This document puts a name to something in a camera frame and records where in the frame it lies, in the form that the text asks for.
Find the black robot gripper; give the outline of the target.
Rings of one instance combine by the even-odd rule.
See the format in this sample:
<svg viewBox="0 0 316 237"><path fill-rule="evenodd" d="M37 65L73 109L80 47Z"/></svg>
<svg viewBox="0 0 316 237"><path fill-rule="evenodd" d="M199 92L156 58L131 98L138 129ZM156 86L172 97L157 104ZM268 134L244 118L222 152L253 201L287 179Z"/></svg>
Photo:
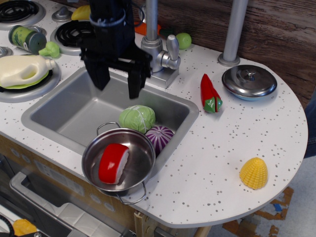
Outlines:
<svg viewBox="0 0 316 237"><path fill-rule="evenodd" d="M130 99L139 97L146 78L151 76L152 56L135 44L133 2L131 0L91 0L90 23L95 36L80 43L81 59L93 84L103 90L110 81L109 67L121 67L120 59L131 60L128 72Z"/></svg>

